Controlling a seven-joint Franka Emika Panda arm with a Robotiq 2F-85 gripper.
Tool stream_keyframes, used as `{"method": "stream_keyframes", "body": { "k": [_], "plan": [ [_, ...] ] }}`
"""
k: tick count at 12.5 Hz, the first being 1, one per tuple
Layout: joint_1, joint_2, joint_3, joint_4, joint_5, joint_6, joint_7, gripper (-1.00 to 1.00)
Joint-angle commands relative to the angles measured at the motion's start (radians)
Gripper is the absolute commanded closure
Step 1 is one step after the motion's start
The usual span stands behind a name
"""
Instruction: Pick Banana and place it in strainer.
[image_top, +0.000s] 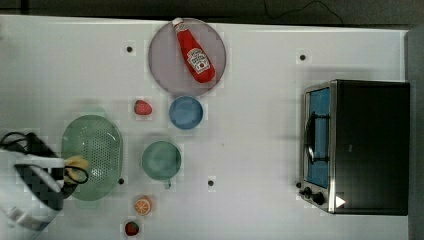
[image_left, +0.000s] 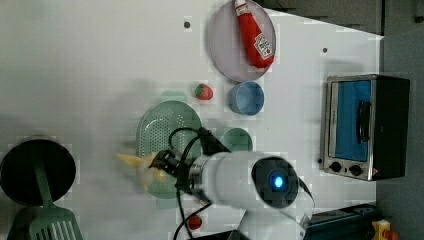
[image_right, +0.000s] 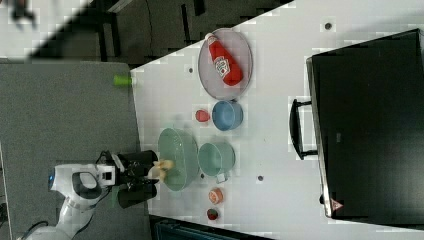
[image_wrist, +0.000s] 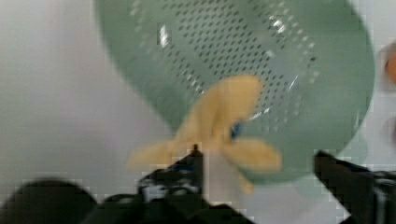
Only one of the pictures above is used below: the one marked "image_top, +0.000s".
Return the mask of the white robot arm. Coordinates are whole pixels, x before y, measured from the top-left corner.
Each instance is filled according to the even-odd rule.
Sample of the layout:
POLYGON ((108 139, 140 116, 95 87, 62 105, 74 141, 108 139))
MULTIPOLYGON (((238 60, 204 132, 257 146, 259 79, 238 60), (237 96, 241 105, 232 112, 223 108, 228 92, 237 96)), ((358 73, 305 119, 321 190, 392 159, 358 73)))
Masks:
POLYGON ((61 212, 64 160, 0 153, 1 240, 34 240, 61 212))

